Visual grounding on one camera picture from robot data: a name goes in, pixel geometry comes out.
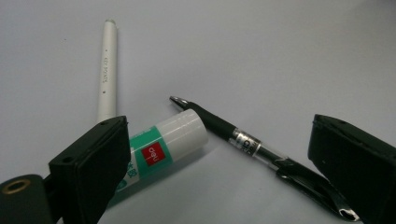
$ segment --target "table surface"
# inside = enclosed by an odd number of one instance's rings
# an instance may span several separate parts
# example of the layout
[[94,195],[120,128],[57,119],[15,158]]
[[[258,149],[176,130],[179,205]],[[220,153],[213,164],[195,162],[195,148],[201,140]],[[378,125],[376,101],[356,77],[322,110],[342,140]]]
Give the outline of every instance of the table surface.
[[[175,115],[175,95],[315,171],[315,114],[396,146],[396,1],[2,1],[0,182],[48,175],[95,124],[108,18],[130,135]],[[115,222],[345,223],[213,133],[116,195],[99,223]]]

